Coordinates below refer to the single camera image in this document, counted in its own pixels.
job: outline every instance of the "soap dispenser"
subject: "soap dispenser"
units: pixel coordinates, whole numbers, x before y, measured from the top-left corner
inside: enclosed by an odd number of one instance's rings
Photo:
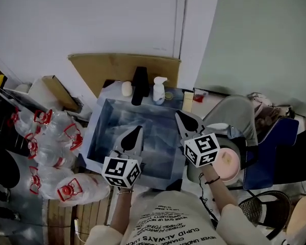
[[[163,83],[168,79],[165,77],[155,77],[153,86],[153,101],[156,105],[161,105],[165,99],[164,85]]]

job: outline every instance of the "black and white marker cube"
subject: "black and white marker cube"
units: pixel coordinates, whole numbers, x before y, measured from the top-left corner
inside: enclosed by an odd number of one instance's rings
[[[137,160],[114,157],[104,160],[102,176],[110,185],[131,188],[140,174]]]
[[[186,140],[184,144],[184,155],[195,167],[214,162],[220,150],[220,145],[214,133]]]

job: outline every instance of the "wooden floor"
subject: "wooden floor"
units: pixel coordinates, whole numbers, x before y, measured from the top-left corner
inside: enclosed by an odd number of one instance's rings
[[[105,199],[86,205],[60,207],[59,201],[48,203],[48,243],[52,245],[82,245],[74,231],[74,219],[78,219],[80,238],[87,240],[95,225],[107,223],[113,189]]]

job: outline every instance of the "hand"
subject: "hand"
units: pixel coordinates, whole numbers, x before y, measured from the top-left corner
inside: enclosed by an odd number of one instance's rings
[[[214,181],[219,177],[211,164],[202,166],[201,170],[207,181]]]
[[[130,191],[133,190],[134,186],[132,186],[131,188],[120,188],[119,192],[126,192],[126,191]]]

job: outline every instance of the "wire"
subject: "wire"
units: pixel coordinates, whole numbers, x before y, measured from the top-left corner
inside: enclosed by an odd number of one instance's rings
[[[216,216],[212,213],[212,209],[209,209],[208,206],[206,205],[206,202],[208,201],[208,198],[204,198],[204,189],[202,187],[202,183],[201,183],[201,179],[204,176],[203,173],[201,173],[198,178],[199,178],[199,186],[202,189],[202,196],[199,197],[200,201],[203,203],[204,207],[206,208],[206,210],[208,211],[209,215],[213,218],[213,220],[215,220],[216,222],[218,222],[218,219],[216,218]]]
[[[83,241],[81,238],[80,238],[80,232],[76,232],[76,236],[77,236],[77,238],[81,241],[81,242],[83,242],[83,243],[86,243],[85,241]]]
[[[305,190],[305,188],[304,188],[304,185],[302,184],[302,182],[300,182],[300,183],[301,183],[302,189],[304,190],[304,193],[306,193],[306,190]]]
[[[27,223],[27,222],[22,222],[22,221],[20,221],[20,223],[33,225],[33,226],[39,226],[39,227],[48,227],[48,228],[62,228],[62,229],[65,229],[65,228],[71,227],[71,225],[69,225],[69,226],[55,226],[55,225],[43,225],[43,224],[37,224],[37,223]],[[81,231],[78,231],[78,233],[90,235],[89,233],[81,232]]]

